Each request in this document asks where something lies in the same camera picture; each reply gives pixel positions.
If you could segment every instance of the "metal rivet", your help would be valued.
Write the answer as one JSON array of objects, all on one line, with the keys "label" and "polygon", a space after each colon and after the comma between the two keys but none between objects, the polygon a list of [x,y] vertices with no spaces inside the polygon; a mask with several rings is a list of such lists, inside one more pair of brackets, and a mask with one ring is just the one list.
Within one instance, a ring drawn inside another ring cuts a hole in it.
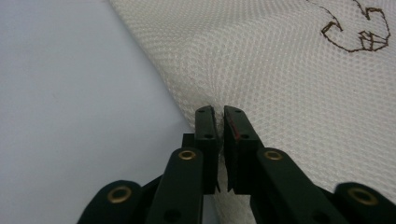
[{"label": "metal rivet", "polygon": [[361,188],[352,188],[347,191],[350,197],[365,205],[376,205],[378,199],[369,191]]},{"label": "metal rivet", "polygon": [[264,156],[271,161],[280,161],[283,158],[280,153],[275,151],[266,151],[264,152]]},{"label": "metal rivet", "polygon": [[193,151],[184,150],[184,151],[178,153],[178,156],[184,161],[189,161],[189,160],[194,159],[196,154]]},{"label": "metal rivet", "polygon": [[[118,192],[123,192],[123,194],[121,196],[115,196],[116,193]],[[130,188],[126,187],[126,186],[119,186],[114,188],[113,190],[111,190],[108,194],[107,194],[107,199],[111,202],[111,203],[123,203],[126,200],[128,200],[132,195],[132,191]]]}]

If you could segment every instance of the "brown line drawing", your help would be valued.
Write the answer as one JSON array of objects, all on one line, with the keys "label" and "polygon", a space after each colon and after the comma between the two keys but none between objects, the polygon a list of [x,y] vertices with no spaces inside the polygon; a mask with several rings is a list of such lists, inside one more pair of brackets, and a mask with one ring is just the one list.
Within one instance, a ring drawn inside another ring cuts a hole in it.
[{"label": "brown line drawing", "polygon": [[[344,29],[343,29],[343,27],[342,27],[342,25],[341,25],[341,22],[330,12],[329,9],[320,6],[318,3],[313,3],[313,2],[311,2],[311,0],[306,0],[306,1],[309,2],[309,3],[311,3],[311,4],[314,4],[314,5],[318,6],[318,7],[320,7],[320,8],[323,8],[323,9],[324,9],[328,14],[330,14],[330,15],[332,16],[332,18],[335,20],[335,22],[334,22],[334,21],[330,21],[330,22],[321,30],[321,33],[323,34],[323,36],[324,36],[329,42],[331,42],[332,44],[334,44],[336,47],[338,47],[338,48],[340,48],[340,49],[343,49],[343,50],[346,50],[346,51],[352,53],[352,52],[356,52],[356,51],[360,51],[360,50],[377,51],[377,50],[383,49],[383,48],[385,48],[385,47],[387,47],[387,46],[389,45],[390,29],[389,29],[388,21],[387,21],[387,19],[386,19],[386,17],[385,17],[385,13],[383,12],[383,10],[382,10],[381,8],[377,8],[377,7],[367,7],[367,8],[364,10],[363,7],[361,6],[361,4],[358,2],[358,0],[351,0],[351,1],[353,1],[353,2],[356,3],[357,7],[361,10],[361,14],[367,19],[367,21],[369,21],[369,20],[371,19],[371,18],[370,18],[370,13],[371,13],[371,12],[378,12],[378,13],[380,13],[380,14],[381,14],[381,17],[382,17],[382,19],[384,20],[384,23],[385,23],[385,25],[386,25],[386,27],[387,27],[388,35],[387,35],[386,37],[382,37],[382,36],[373,34],[371,31],[365,31],[365,30],[363,30],[363,31],[361,31],[361,32],[358,32],[358,34],[360,35],[359,39],[360,39],[360,41],[361,41],[361,48],[359,48],[359,49],[347,49],[346,47],[343,47],[343,46],[337,44],[335,41],[331,40],[331,39],[327,36],[327,34],[326,34],[333,26],[337,27],[337,28],[340,30],[340,32],[343,32]],[[367,48],[367,46],[365,45],[365,41],[369,42],[369,47],[368,47],[368,48]],[[381,45],[380,45],[380,47],[375,48],[374,43],[381,44]]]}]

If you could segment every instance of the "white mesh fabric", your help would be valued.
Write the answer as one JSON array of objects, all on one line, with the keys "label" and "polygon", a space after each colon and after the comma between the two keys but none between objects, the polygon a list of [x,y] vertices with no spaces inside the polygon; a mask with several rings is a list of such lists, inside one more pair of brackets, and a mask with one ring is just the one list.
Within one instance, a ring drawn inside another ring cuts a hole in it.
[{"label": "white mesh fabric", "polygon": [[[395,1],[111,2],[191,125],[201,106],[218,119],[239,107],[315,184],[355,181],[396,202]],[[254,223],[230,196],[216,196],[222,222]]]}]

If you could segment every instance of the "white background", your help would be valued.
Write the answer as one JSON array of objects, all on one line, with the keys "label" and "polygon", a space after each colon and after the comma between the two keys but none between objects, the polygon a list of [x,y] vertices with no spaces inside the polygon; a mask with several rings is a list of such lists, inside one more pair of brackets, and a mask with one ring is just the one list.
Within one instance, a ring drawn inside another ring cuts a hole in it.
[{"label": "white background", "polygon": [[0,1],[0,223],[76,223],[104,185],[160,175],[190,132],[107,1]]}]

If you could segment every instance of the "black plastic part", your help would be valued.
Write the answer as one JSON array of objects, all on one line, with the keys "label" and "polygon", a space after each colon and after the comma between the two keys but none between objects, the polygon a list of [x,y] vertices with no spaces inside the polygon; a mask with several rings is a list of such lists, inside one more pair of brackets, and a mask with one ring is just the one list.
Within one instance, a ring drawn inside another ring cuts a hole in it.
[{"label": "black plastic part", "polygon": [[[261,148],[257,159],[259,186],[268,203],[281,215],[277,216],[278,223],[347,223],[288,154],[275,148]],[[262,216],[260,211],[253,212],[255,217]]]},{"label": "black plastic part", "polygon": [[332,202],[334,197],[333,197],[333,194],[331,192],[329,192],[328,190],[323,189],[321,187],[318,187],[318,189],[320,189],[320,191],[324,194],[324,196],[327,198],[327,200]]},{"label": "black plastic part", "polygon": [[[187,153],[183,160],[180,153],[184,151],[192,153]],[[203,154],[195,148],[183,147],[172,153],[150,207],[147,224],[202,222],[203,163]]]},{"label": "black plastic part", "polygon": [[263,147],[245,112],[224,106],[224,157],[228,174],[228,190],[250,194],[254,183],[256,151]]},{"label": "black plastic part", "polygon": [[134,220],[136,220],[135,223],[138,224],[146,222],[152,200],[154,199],[154,195],[157,192],[158,186],[160,185],[161,178],[162,176],[160,175],[141,188],[142,193],[140,202],[134,212]]},{"label": "black plastic part", "polygon": [[255,186],[250,196],[250,208],[253,212],[257,224],[271,224],[280,223],[279,218],[286,214],[281,214],[280,211],[275,210],[275,207],[270,203],[266,192],[259,186]]},{"label": "black plastic part", "polygon": [[199,108],[195,111],[195,148],[204,154],[204,194],[214,194],[216,191],[219,144],[215,110],[210,105]]},{"label": "black plastic part", "polygon": [[135,182],[119,180],[106,185],[85,208],[78,224],[137,223],[140,197],[141,188]]},{"label": "black plastic part", "polygon": [[396,205],[367,186],[340,184],[333,197],[335,205],[350,223],[396,223]]},{"label": "black plastic part", "polygon": [[195,133],[183,133],[181,147],[195,147]]}]

